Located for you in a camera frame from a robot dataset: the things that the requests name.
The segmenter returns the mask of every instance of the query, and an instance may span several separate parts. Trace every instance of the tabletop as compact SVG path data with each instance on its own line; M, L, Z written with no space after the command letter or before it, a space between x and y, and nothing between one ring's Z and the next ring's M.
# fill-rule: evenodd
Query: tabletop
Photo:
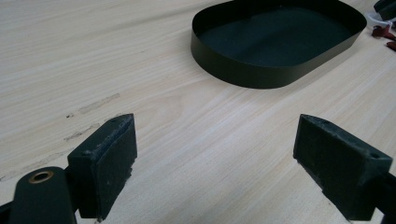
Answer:
M395 157L395 52L366 28L286 87L237 87L191 56L193 16L221 2L0 1L0 204L23 175L65 168L106 120L134 113L138 157L104 223L348 223L292 157L299 116Z

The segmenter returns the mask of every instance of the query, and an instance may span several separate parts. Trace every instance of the black tray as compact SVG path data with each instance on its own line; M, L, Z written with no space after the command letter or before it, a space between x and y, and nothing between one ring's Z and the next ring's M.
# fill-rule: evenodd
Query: black tray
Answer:
M195 15L191 52L214 77L272 89L348 49L365 26L359 11L337 0L231 1Z

